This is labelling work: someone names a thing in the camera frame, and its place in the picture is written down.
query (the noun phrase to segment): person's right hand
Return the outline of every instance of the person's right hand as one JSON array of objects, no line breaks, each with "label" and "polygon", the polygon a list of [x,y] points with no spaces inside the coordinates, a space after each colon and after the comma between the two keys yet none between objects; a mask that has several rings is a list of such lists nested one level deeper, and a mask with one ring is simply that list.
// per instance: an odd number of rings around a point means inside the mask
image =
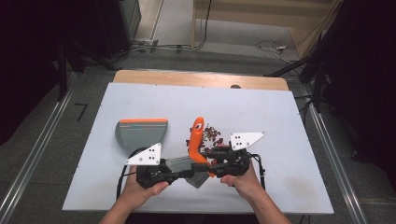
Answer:
[{"label": "person's right hand", "polygon": [[229,187],[235,187],[239,195],[250,203],[257,197],[259,192],[263,191],[262,185],[254,171],[252,160],[250,160],[249,168],[244,175],[225,175],[221,178],[220,182],[227,184]]}]

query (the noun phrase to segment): white table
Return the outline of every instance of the white table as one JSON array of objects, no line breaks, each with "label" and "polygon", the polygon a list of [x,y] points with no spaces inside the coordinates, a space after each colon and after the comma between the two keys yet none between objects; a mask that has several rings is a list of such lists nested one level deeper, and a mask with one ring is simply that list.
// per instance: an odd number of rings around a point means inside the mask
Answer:
[{"label": "white table", "polygon": [[[63,210],[103,211],[116,200],[116,186],[129,152],[114,134],[120,119],[167,118],[165,159],[187,155],[185,140],[196,117],[222,132],[266,135],[250,147],[262,156],[266,187],[288,214],[332,214],[332,205],[290,91],[110,83],[81,156]],[[234,188],[209,178],[195,189],[183,179],[150,198],[137,212],[252,213]]]}]

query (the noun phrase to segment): black cable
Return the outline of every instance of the black cable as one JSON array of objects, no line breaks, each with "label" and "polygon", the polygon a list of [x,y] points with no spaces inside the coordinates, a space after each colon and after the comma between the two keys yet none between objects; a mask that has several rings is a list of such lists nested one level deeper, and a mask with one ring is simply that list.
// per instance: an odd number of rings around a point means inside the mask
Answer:
[{"label": "black cable", "polygon": [[297,76],[300,75],[300,73],[297,72],[294,68],[293,68],[293,71],[294,71],[295,75],[292,74],[291,71],[288,71],[288,74],[289,74],[291,77],[297,77]]},{"label": "black cable", "polygon": [[251,154],[249,152],[247,154],[250,155],[250,158],[253,158],[259,164],[260,183],[262,184],[262,188],[265,189],[265,169],[262,168],[262,157],[259,154]]},{"label": "black cable", "polygon": [[206,12],[204,39],[200,43],[199,46],[194,46],[193,48],[191,48],[190,45],[157,45],[157,46],[144,45],[144,47],[136,47],[134,49],[131,49],[130,51],[136,51],[136,50],[139,50],[139,49],[156,49],[156,48],[186,49],[186,50],[199,50],[199,49],[201,49],[205,45],[205,42],[207,40],[207,22],[209,20],[209,14],[210,14],[211,6],[212,6],[212,0],[209,1],[209,7],[207,8],[207,12]]},{"label": "black cable", "polygon": [[303,70],[304,70],[304,68],[302,67],[302,66],[300,66],[300,67],[298,67],[298,68],[300,68],[301,69],[301,72],[297,72],[297,68],[293,68],[293,71],[297,74],[297,76],[299,76],[302,72],[303,72]]},{"label": "black cable", "polygon": [[[133,152],[131,153],[131,155],[128,157],[128,159],[132,158],[132,157],[133,157],[134,155],[136,155],[137,153],[139,153],[139,152],[141,152],[141,151],[143,151],[143,150],[146,150],[146,149],[147,149],[147,147],[138,148],[137,150],[135,150],[135,151],[133,151]],[[126,167],[127,167],[127,165],[124,165],[124,166],[123,166],[122,172],[121,172],[121,176],[120,176],[120,178],[119,178],[119,184],[117,185],[117,199],[118,199],[118,198],[120,197],[120,195],[121,195],[122,179],[126,176],[126,174],[125,174]]]},{"label": "black cable", "polygon": [[[128,53],[128,51],[125,51],[125,52],[121,53],[120,56],[119,56],[118,58],[114,59],[113,61],[107,62],[107,63],[114,65],[114,63],[118,62],[118,61],[121,60],[123,57],[125,57],[126,53]],[[94,63],[94,62],[89,62],[89,61],[84,61],[84,60],[83,60],[83,62],[84,62],[85,64],[87,64],[88,66],[98,66],[98,65],[101,65],[101,64],[99,64],[99,63]]]},{"label": "black cable", "polygon": [[311,33],[309,33],[309,35],[308,35],[303,41],[301,41],[300,43],[294,45],[294,47],[297,47],[297,46],[303,44],[303,43],[305,42],[305,40],[308,39],[308,37],[311,36],[311,35],[314,33],[314,31],[315,31],[321,24],[323,24],[326,20],[328,20],[328,19],[330,18],[330,16],[331,16],[332,10],[333,10],[336,6],[337,6],[337,5],[334,4],[334,5],[332,6],[332,9],[330,9],[329,14],[327,14],[327,17],[326,17],[322,22],[320,22],[317,26],[315,26],[315,28],[312,29]]},{"label": "black cable", "polygon": [[302,99],[302,98],[312,98],[314,97],[313,95],[303,95],[303,96],[294,96],[294,99]]},{"label": "black cable", "polygon": [[135,174],[136,174],[136,172],[132,172],[132,173],[129,173],[127,175],[135,175]]},{"label": "black cable", "polygon": [[304,114],[303,114],[303,125],[304,125],[304,127],[305,127],[305,121],[306,121],[306,114],[308,113],[309,106],[310,106],[311,104],[313,104],[313,103],[314,103],[314,100],[311,99],[311,100],[309,100],[308,102],[305,103],[305,105],[303,106],[303,108],[301,108],[301,109],[299,110],[299,112],[304,111]]}]

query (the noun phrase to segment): table surface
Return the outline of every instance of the table surface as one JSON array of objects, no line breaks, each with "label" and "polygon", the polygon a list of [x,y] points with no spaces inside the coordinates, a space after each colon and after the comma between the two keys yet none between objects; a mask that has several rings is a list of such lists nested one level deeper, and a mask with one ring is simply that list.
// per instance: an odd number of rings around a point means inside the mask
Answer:
[{"label": "table surface", "polygon": [[[231,85],[244,89],[230,89]],[[183,106],[191,102],[192,106]],[[218,105],[221,109],[212,109]],[[108,127],[115,127],[118,120],[128,116],[168,118],[162,158],[170,159],[185,156],[188,129],[198,114],[219,128],[225,141],[229,136],[226,133],[266,132],[248,151],[262,155],[267,191],[282,212],[333,213],[298,108],[284,79],[164,71],[116,74],[114,83],[107,87],[64,210],[107,210],[115,202],[117,179],[129,153],[117,144],[114,128]],[[209,178],[199,189],[177,180],[137,212],[246,214],[253,211],[233,188],[220,184],[217,178]]]}]

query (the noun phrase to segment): person's left hand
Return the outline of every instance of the person's left hand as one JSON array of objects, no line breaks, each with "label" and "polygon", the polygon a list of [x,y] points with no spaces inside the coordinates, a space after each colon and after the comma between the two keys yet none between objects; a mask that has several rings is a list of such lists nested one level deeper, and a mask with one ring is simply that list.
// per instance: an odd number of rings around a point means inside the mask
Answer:
[{"label": "person's left hand", "polygon": [[[130,174],[136,172],[136,166],[131,166]],[[128,175],[125,187],[120,197],[116,200],[110,210],[102,218],[100,223],[125,223],[126,218],[138,207],[143,205],[151,196],[163,192],[169,184],[160,182],[151,188],[143,189],[136,182],[136,174]]]}]

